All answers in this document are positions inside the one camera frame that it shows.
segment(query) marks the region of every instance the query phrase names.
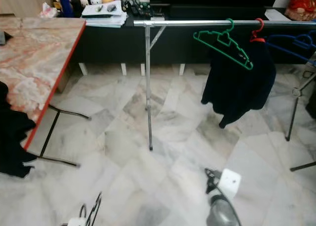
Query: floor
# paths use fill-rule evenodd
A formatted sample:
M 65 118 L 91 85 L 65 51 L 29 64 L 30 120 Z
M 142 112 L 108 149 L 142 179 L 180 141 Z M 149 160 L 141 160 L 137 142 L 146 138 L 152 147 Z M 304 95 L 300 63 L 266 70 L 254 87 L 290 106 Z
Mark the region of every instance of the floor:
M 315 226 L 316 168 L 289 168 L 316 159 L 316 122 L 301 98 L 293 137 L 291 88 L 302 66 L 280 65 L 266 106 L 218 128 L 221 115 L 200 99 L 208 65 L 152 68 L 154 150 L 148 150 L 145 78 L 139 67 L 87 65 L 76 70 L 52 104 L 92 116 L 61 114 L 46 155 L 79 169 L 37 160 L 24 179 L 0 175 L 1 226 L 59 226 L 102 203 L 96 226 L 205 226 L 209 213 L 205 167 L 242 176 L 233 201 L 243 226 Z M 54 118 L 48 110 L 30 147 L 39 153 Z

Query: red table edge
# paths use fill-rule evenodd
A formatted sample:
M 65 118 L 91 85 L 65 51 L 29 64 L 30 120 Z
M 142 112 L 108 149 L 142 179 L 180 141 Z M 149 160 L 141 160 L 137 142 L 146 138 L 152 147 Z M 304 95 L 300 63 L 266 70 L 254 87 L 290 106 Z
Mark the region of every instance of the red table edge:
M 46 103 L 45 103 L 45 105 L 44 105 L 44 108 L 43 108 L 43 110 L 41 111 L 38 120 L 36 121 L 36 126 L 35 126 L 35 128 L 32 130 L 30 136 L 28 137 L 28 140 L 26 141 L 26 144 L 25 144 L 25 146 L 24 146 L 24 149 L 25 149 L 25 150 L 27 150 L 27 149 L 30 147 L 30 144 L 31 144 L 31 142 L 32 142 L 32 140 L 33 140 L 33 138 L 34 138 L 34 136 L 35 136 L 35 133 L 36 133 L 36 131 L 37 131 L 37 129 L 38 129 L 40 123 L 41 123 L 41 120 L 43 119 L 43 116 L 44 116 L 44 114 L 45 114 L 45 112 L 46 112 L 46 110 L 47 110 L 47 108 L 48 108 L 48 105 L 49 105 L 49 103 L 50 103 L 50 100 L 52 99 L 52 97 L 53 97 L 54 94 L 55 94 L 55 91 L 56 91 L 56 88 L 57 88 L 57 86 L 58 86 L 58 84 L 59 84 L 59 81 L 60 81 L 61 77 L 63 76 L 63 74 L 64 74 L 64 72 L 65 72 L 65 70 L 66 70 L 66 67 L 67 67 L 67 65 L 68 65 L 68 63 L 69 63 L 69 60 L 70 60 L 71 56 L 73 55 L 73 53 L 74 53 L 74 51 L 75 51 L 75 48 L 76 48 L 76 46 L 77 46 L 77 44 L 78 44 L 78 42 L 79 42 L 79 39 L 80 39 L 80 37 L 81 37 L 81 35 L 82 35 L 84 29 L 85 29 L 85 25 L 86 25 L 86 21 L 84 21 L 84 24 L 83 24 L 83 26 L 82 26 L 82 28 L 81 28 L 81 30 L 80 30 L 78 36 L 77 36 L 77 39 L 76 39 L 76 41 L 75 41 L 73 47 L 71 48 L 70 53 L 68 54 L 68 57 L 67 57 L 67 59 L 66 59 L 66 61 L 65 61 L 65 64 L 64 64 L 64 66 L 63 66 L 63 68 L 62 68 L 62 70 L 61 70 L 59 76 L 58 76 L 57 79 L 56 79 L 56 82 L 55 82 L 55 84 L 54 84 L 54 86 L 53 86 L 53 88 L 52 88 L 52 90 L 51 90 L 51 92 L 50 92 L 50 94 L 49 94 L 49 96 L 48 96 L 48 99 L 47 99 L 47 101 L 46 101 Z

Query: red hanger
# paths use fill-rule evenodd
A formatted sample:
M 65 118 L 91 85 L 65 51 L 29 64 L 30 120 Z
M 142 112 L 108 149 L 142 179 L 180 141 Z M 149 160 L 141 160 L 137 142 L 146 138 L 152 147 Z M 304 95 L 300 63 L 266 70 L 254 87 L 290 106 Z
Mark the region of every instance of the red hanger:
M 263 38 L 257 38 L 257 33 L 262 31 L 262 29 L 265 26 L 265 24 L 264 24 L 264 22 L 263 22 L 263 20 L 261 18 L 256 18 L 256 20 L 261 23 L 261 27 L 260 27 L 259 30 L 254 30 L 254 31 L 251 32 L 252 36 L 250 38 L 250 42 L 266 42 L 266 40 L 263 39 Z

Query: metal rod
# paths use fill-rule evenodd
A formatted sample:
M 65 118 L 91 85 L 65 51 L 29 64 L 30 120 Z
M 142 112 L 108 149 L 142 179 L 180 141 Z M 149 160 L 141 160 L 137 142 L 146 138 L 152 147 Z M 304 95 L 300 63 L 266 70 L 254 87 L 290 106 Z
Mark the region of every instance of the metal rod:
M 53 124 L 51 125 L 51 127 L 49 129 L 49 132 L 48 132 L 48 135 L 47 135 L 47 137 L 45 139 L 45 143 L 43 145 L 43 148 L 41 148 L 41 152 L 40 152 L 40 155 L 39 155 L 40 157 L 42 157 L 44 155 L 44 153 L 45 153 L 46 147 L 48 145 L 50 136 L 53 133 L 53 130 L 55 128 L 55 125 L 56 125 L 56 122 L 58 120 L 59 114 L 60 114 L 60 111 L 57 111 L 56 116 L 55 116 L 54 121 L 53 121 Z
M 163 33 L 165 28 L 166 28 L 166 26 L 160 27 L 158 33 L 156 34 L 155 38 L 153 39 L 152 43 L 150 44 L 150 49 L 153 48 L 154 44 L 158 41 L 159 37 L 161 36 L 161 34 Z
M 66 110 L 62 110 L 62 109 L 59 109 L 59 108 L 57 108 L 57 107 L 55 107 L 55 106 L 52 106 L 52 105 L 48 105 L 48 107 L 49 108 L 51 108 L 51 109 L 53 109 L 53 110 L 55 110 L 55 111 L 57 111 L 57 112 L 61 112 L 61 113 L 65 113 L 65 114 L 69 114 L 69 115 L 73 115 L 73 116 L 80 116 L 80 117 L 83 117 L 83 118 L 85 118 L 85 119 L 87 119 L 87 120 L 91 120 L 91 117 L 90 116 L 85 116 L 85 115 L 83 115 L 83 114 L 81 114 L 81 113 L 78 113 L 78 112 L 72 112 L 72 111 L 66 111 Z
M 66 161 L 66 160 L 62 160 L 58 158 L 47 158 L 47 157 L 39 156 L 39 159 L 50 161 L 50 162 L 63 163 L 63 164 L 67 164 L 76 168 L 80 167 L 79 163 L 74 163 L 74 162 L 70 162 L 70 161 Z
M 290 171 L 291 171 L 291 172 L 294 172 L 294 171 L 296 171 L 296 170 L 300 170 L 300 169 L 304 169 L 304 168 L 309 168 L 309 167 L 312 167 L 312 166 L 316 166 L 316 162 L 304 164 L 304 165 L 301 165 L 301 166 L 298 166 L 298 167 L 295 167 L 295 168 L 290 168 Z
M 146 41 L 146 105 L 148 114 L 149 150 L 153 150 L 152 116 L 151 116 L 151 89 L 150 89 L 150 27 L 145 27 Z
M 313 81 L 314 78 L 316 78 L 316 73 L 314 73 L 313 75 L 311 75 L 311 76 L 306 80 L 306 82 L 304 82 L 302 85 L 300 85 L 300 87 L 298 88 L 298 90 L 299 90 L 299 91 L 304 90 L 304 88 L 306 88 L 306 86 L 307 86 L 308 84 L 310 84 L 310 82 Z
M 296 113 L 296 108 L 297 108 L 297 104 L 298 104 L 298 98 L 299 97 L 296 97 L 296 99 L 294 100 L 292 117 L 291 117 L 291 123 L 290 123 L 289 129 L 288 129 L 287 136 L 285 137 L 286 141 L 290 141 L 290 138 L 291 138 L 292 128 L 293 128 L 293 124 L 294 124 L 294 118 L 295 118 L 295 113 Z
M 316 22 L 305 22 L 305 21 L 264 21 L 265 27 L 270 26 L 315 26 Z M 234 25 L 256 25 L 260 26 L 261 23 L 257 20 L 234 20 Z M 205 20 L 205 21 L 134 21 L 136 27 L 193 27 L 193 26 L 231 26 L 231 22 L 227 20 Z

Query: clothes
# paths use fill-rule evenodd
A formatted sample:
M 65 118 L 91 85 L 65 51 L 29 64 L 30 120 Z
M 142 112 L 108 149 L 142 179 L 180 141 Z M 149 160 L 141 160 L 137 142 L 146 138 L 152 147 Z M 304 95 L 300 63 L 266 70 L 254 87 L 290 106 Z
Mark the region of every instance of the clothes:
M 248 42 L 243 49 L 253 63 L 252 70 L 211 51 L 211 71 L 201 102 L 213 103 L 214 111 L 224 115 L 220 128 L 250 109 L 261 109 L 275 81 L 276 69 L 265 43 Z
M 35 127 L 27 114 L 10 109 L 6 101 L 8 87 L 0 82 L 0 172 L 25 177 L 32 166 L 23 163 L 33 161 L 37 156 L 26 152 L 20 141 L 26 138 L 26 131 Z

